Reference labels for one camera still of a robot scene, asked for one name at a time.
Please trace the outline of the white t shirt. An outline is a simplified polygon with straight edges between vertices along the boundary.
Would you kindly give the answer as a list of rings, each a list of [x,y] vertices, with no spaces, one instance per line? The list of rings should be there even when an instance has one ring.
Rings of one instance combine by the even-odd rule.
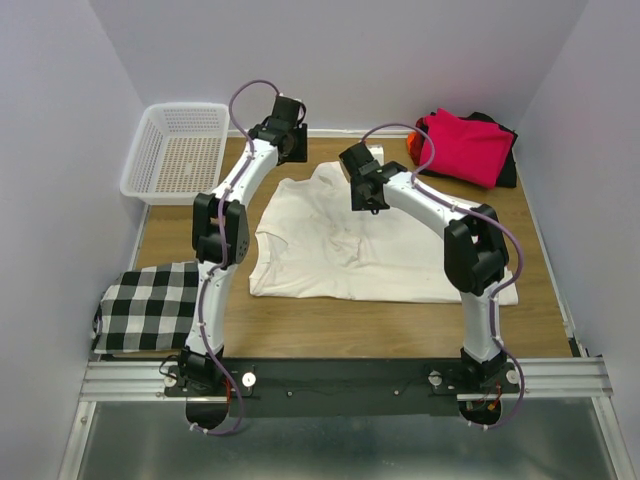
[[[443,241],[410,215],[351,209],[336,162],[306,180],[280,181],[256,229],[253,296],[458,303],[444,272]]]

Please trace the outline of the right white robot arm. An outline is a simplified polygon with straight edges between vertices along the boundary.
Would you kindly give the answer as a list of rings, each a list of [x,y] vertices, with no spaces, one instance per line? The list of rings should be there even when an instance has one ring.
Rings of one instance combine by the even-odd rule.
[[[499,329],[499,295],[509,254],[495,210],[456,203],[416,179],[397,162],[379,163],[359,142],[339,154],[350,181],[351,209],[376,215],[398,209],[443,241],[443,266],[460,293],[464,343],[456,380],[480,392],[496,383],[507,363]]]

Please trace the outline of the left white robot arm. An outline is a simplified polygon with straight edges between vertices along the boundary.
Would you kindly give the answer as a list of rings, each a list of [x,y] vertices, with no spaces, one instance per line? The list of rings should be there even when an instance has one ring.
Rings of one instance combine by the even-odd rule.
[[[306,106],[279,94],[270,115],[245,133],[245,147],[227,177],[201,193],[192,208],[192,247],[198,268],[194,320],[179,360],[179,378],[201,395],[229,381],[222,366],[224,314],[237,270],[250,246],[247,210],[267,174],[307,161]]]

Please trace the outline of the orange folded t shirt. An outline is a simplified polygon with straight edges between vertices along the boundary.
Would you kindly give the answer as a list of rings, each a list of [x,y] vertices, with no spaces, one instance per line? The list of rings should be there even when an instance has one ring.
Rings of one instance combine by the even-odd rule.
[[[421,150],[419,137],[420,135],[416,132],[411,132],[408,134],[406,138],[406,146],[408,152],[412,152],[414,150],[414,146],[417,146],[418,150]]]

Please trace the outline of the white plastic basket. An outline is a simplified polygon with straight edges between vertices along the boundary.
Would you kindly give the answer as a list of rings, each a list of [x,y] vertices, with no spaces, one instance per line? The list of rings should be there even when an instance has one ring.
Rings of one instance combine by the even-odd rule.
[[[147,205],[190,205],[219,181],[230,117],[225,104],[168,102],[139,122],[120,192]]]

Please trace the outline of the black white checkered cloth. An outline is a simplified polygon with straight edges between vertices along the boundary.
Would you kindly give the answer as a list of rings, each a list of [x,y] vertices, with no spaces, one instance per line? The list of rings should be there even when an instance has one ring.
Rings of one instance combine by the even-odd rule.
[[[92,351],[115,355],[182,349],[192,327],[198,283],[194,262],[124,272],[98,304]]]

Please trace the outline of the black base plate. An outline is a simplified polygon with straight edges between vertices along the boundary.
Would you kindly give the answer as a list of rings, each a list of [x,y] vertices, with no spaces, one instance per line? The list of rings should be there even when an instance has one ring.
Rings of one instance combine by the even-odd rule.
[[[456,416],[464,401],[516,394],[512,362],[477,366],[462,358],[222,359],[228,384],[210,360],[180,360],[165,375],[165,395],[189,407],[220,401],[248,418]]]

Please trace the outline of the aluminium frame rail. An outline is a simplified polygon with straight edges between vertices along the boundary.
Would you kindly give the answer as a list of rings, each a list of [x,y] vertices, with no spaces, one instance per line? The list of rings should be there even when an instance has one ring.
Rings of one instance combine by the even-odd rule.
[[[522,358],[527,399],[610,397],[613,388],[602,358]],[[157,361],[88,364],[82,402],[163,401],[165,384]]]

